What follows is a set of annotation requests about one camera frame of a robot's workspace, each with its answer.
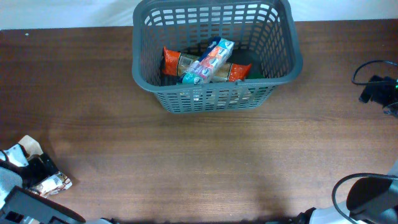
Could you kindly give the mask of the beige snack bag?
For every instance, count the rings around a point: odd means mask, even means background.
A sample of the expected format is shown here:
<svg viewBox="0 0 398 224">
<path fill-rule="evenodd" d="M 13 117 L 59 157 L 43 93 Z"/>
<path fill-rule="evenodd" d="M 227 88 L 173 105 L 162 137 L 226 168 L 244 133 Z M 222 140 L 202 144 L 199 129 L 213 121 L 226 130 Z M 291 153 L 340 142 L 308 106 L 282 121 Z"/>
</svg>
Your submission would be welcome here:
<svg viewBox="0 0 398 224">
<path fill-rule="evenodd" d="M 27 161 L 33 159 L 34 156 L 39 156 L 44 153 L 40 144 L 29 135 L 25 135 L 18 143 L 29 155 Z M 58 171 L 56 174 L 47 177 L 35 186 L 28 188 L 28 190 L 36 195 L 47 198 L 50 195 L 68 190 L 72 185 L 71 179 L 63 172 Z"/>
<path fill-rule="evenodd" d="M 220 90 L 218 96 L 215 92 L 207 92 L 206 95 L 206 106 L 220 106 L 224 107 L 226 105 L 237 104 L 239 100 L 248 100 L 252 97 L 254 93 L 253 90 L 243 90 L 243 89 L 233 89 Z"/>
</svg>

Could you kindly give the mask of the green lidded seasoning jar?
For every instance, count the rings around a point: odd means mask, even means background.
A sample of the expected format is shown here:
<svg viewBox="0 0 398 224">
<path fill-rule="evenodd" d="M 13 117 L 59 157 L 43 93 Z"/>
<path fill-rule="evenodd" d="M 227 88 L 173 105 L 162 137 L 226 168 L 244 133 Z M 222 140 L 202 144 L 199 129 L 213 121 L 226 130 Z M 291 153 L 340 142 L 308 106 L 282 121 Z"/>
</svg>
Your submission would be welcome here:
<svg viewBox="0 0 398 224">
<path fill-rule="evenodd" d="M 250 74 L 246 76 L 246 80 L 263 79 L 265 76 L 262 73 L 251 71 Z"/>
</svg>

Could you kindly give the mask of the grey plastic basket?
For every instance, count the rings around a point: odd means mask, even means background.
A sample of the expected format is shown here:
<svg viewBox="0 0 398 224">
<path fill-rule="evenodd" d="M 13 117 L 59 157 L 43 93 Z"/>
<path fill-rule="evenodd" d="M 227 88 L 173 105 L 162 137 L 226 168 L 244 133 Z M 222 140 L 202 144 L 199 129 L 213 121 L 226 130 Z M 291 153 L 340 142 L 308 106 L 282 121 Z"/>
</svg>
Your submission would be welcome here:
<svg viewBox="0 0 398 224">
<path fill-rule="evenodd" d="M 294 80 L 303 58 L 287 1 L 142 1 L 133 12 L 132 76 L 172 113 L 245 110 L 261 106 L 278 85 Z M 265 78 L 204 85 L 179 84 L 161 66 L 163 48 L 201 55 L 213 37 L 234 42 L 231 63 L 251 64 Z M 207 92 L 253 90 L 237 104 L 206 106 Z"/>
</svg>

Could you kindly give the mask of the red pasta packet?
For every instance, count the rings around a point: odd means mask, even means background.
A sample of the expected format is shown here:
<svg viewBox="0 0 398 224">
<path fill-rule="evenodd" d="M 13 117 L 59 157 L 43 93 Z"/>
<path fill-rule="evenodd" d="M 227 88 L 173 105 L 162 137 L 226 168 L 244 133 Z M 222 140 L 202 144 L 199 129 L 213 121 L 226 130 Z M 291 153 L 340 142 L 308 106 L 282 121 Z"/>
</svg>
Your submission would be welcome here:
<svg viewBox="0 0 398 224">
<path fill-rule="evenodd" d="M 162 73 L 171 77 L 181 77 L 182 73 L 196 60 L 199 56 L 189 55 L 173 50 L 163 48 L 164 62 L 162 63 Z M 238 65 L 235 63 L 225 63 L 211 79 L 213 83 L 235 82 L 244 80 L 250 72 L 251 64 Z"/>
</svg>

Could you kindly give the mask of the colourful tissue pack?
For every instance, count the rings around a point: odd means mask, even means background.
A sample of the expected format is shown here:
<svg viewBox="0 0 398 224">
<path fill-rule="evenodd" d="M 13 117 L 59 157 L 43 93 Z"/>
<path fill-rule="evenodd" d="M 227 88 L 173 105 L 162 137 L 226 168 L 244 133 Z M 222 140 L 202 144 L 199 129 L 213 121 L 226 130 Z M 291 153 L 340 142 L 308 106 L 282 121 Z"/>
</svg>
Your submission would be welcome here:
<svg viewBox="0 0 398 224">
<path fill-rule="evenodd" d="M 211 39 L 202 56 L 195 60 L 179 79 L 180 84 L 206 84 L 230 58 L 234 42 L 221 37 Z"/>
</svg>

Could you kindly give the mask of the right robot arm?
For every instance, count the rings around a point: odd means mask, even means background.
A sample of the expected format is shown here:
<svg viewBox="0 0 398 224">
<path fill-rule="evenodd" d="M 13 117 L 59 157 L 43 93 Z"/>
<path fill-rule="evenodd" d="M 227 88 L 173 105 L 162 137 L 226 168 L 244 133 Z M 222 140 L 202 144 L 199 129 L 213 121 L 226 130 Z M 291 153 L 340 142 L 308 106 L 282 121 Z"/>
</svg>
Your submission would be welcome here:
<svg viewBox="0 0 398 224">
<path fill-rule="evenodd" d="M 385 114 L 397 116 L 397 80 L 371 77 L 359 97 L 383 105 Z M 344 202 L 336 202 L 338 187 L 357 179 Z M 329 208 L 311 208 L 288 223 L 397 223 L 397 163 L 387 174 L 357 173 L 339 180 L 332 190 Z"/>
</svg>

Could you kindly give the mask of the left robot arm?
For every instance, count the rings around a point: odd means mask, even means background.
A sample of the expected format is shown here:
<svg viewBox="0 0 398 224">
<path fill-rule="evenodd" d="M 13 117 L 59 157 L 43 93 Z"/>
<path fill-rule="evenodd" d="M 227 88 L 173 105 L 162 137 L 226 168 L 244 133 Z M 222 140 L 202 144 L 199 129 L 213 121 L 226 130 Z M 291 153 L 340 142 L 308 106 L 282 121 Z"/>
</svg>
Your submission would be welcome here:
<svg viewBox="0 0 398 224">
<path fill-rule="evenodd" d="M 45 153 L 33 158 L 27 166 L 18 167 L 1 151 L 1 188 L 5 190 L 1 223 L 88 223 L 73 210 L 26 189 L 45 174 L 57 171 L 57 166 Z"/>
</svg>

